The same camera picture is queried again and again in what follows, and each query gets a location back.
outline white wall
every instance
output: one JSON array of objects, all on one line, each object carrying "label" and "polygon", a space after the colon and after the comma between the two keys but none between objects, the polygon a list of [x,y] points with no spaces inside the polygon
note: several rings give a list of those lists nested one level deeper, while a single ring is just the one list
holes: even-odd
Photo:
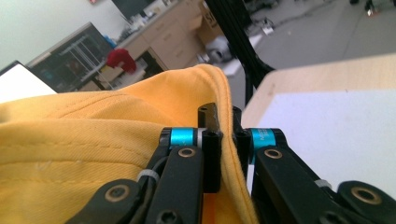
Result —
[{"label": "white wall", "polygon": [[0,0],[0,70],[29,63],[89,21],[114,38],[126,24],[111,0]]}]

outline red object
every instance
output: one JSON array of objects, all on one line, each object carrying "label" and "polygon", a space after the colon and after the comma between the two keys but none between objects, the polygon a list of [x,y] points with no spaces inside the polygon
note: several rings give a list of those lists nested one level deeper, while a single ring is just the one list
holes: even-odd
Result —
[{"label": "red object", "polygon": [[107,66],[112,68],[121,67],[127,73],[136,71],[136,62],[126,49],[113,49],[107,55]]}]

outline cabinet drawer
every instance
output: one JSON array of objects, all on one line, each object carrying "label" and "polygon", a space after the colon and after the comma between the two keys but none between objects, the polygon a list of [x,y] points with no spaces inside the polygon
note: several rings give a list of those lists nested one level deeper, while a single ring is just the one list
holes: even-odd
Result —
[{"label": "cabinet drawer", "polygon": [[177,20],[186,32],[190,32],[190,21],[197,16],[201,15],[201,11],[198,8],[198,4],[196,7],[194,3],[190,0],[185,0],[177,6],[174,10],[177,15]]},{"label": "cabinet drawer", "polygon": [[190,36],[170,54],[163,57],[163,63],[168,69],[184,68],[196,57],[201,48],[201,43],[194,36]]},{"label": "cabinet drawer", "polygon": [[174,8],[170,9],[171,11],[165,12],[166,14],[159,18],[154,24],[151,24],[150,27],[144,31],[143,37],[151,43],[157,36],[161,35],[166,28],[172,24],[175,19],[175,14],[173,13]]},{"label": "cabinet drawer", "polygon": [[160,56],[166,57],[174,48],[180,45],[186,37],[186,33],[180,24],[174,20],[173,25],[168,27],[157,39],[151,43],[151,48]]}]

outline table surface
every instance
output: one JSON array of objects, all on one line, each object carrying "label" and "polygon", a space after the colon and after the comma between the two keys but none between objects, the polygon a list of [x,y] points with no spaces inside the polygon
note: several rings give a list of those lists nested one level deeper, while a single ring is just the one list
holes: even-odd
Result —
[{"label": "table surface", "polygon": [[242,115],[244,128],[280,128],[336,190],[360,180],[396,198],[396,54],[278,70]]}]

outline white cable tie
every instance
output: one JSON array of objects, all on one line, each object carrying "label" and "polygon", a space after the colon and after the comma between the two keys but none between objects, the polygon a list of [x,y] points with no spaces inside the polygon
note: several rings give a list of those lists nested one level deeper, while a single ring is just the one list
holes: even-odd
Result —
[{"label": "white cable tie", "polygon": [[144,176],[144,175],[150,176],[150,177],[154,178],[154,179],[155,179],[155,183],[158,183],[158,181],[160,181],[160,176],[157,174],[157,172],[155,172],[155,171],[153,171],[153,170],[149,170],[149,169],[142,170],[142,171],[139,173],[139,175],[137,176],[137,181],[139,181],[139,179],[140,179],[142,176]]},{"label": "white cable tie", "polygon": [[315,180],[315,183],[320,188],[325,188],[325,187],[328,187],[329,189],[332,188],[332,185],[329,182],[327,182],[327,180],[324,180],[324,179]]}]

